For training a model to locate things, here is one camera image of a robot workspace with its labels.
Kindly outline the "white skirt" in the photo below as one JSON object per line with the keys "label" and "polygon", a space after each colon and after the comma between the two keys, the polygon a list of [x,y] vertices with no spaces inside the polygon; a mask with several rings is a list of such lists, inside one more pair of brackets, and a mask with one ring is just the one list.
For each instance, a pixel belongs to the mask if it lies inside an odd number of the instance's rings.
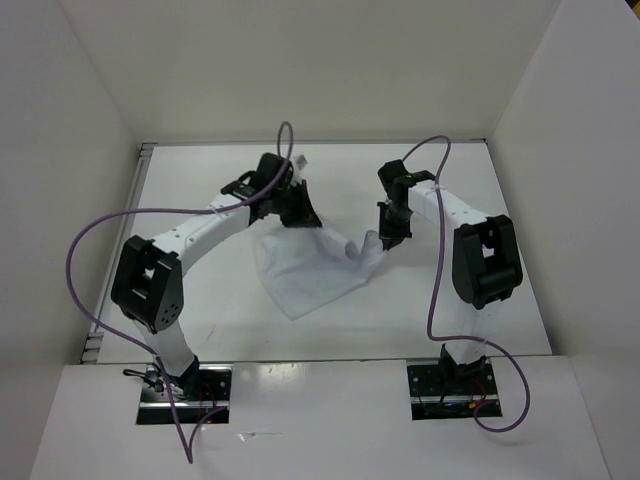
{"label": "white skirt", "polygon": [[253,251],[258,279],[292,321],[365,285],[386,256],[376,231],[358,244],[328,223],[273,227],[254,238]]}

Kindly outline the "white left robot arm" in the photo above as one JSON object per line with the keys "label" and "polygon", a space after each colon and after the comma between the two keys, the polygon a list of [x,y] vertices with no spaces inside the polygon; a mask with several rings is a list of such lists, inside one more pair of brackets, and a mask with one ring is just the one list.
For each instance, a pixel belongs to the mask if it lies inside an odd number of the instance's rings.
{"label": "white left robot arm", "polygon": [[319,228],[304,180],[276,187],[245,204],[259,189],[241,181],[225,186],[208,206],[168,232],[123,245],[111,300],[131,319],[165,367],[163,386],[176,399],[192,397],[202,384],[197,356],[179,324],[184,308],[183,277],[200,259],[229,237],[269,215],[286,228]]}

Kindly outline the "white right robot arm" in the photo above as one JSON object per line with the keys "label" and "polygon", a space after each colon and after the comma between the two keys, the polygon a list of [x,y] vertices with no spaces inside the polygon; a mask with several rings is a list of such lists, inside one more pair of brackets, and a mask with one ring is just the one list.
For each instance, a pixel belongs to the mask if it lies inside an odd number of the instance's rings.
{"label": "white right robot arm", "polygon": [[[508,300],[523,281],[515,228],[504,215],[490,216],[472,208],[438,183],[438,176],[409,172],[394,160],[378,170],[386,200],[378,204],[379,238],[385,250],[412,237],[411,219],[419,215],[438,227],[438,260],[427,322],[427,337],[442,344],[438,380],[450,393],[462,392],[484,372],[484,322]],[[461,310],[458,334],[437,336],[436,307],[448,276]]]}

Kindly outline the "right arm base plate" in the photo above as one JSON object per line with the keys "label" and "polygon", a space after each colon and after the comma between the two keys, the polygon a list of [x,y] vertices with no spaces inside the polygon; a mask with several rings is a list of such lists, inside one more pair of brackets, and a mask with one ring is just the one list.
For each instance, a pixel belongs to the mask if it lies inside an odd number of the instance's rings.
{"label": "right arm base plate", "polygon": [[414,421],[502,416],[498,389],[490,363],[462,383],[448,385],[436,361],[406,365],[411,414]]}

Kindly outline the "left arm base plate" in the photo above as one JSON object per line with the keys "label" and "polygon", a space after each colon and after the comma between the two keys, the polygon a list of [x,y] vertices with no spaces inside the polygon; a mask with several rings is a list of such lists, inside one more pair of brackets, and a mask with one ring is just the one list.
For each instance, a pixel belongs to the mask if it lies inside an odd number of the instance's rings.
{"label": "left arm base plate", "polygon": [[[173,416],[164,382],[156,365],[147,365],[143,371],[123,371],[142,380],[137,425],[173,424]],[[229,421],[233,367],[225,364],[204,364],[200,367],[200,384],[189,394],[174,390],[177,417],[181,424],[195,425],[212,411],[205,420],[208,424],[227,424]]]}

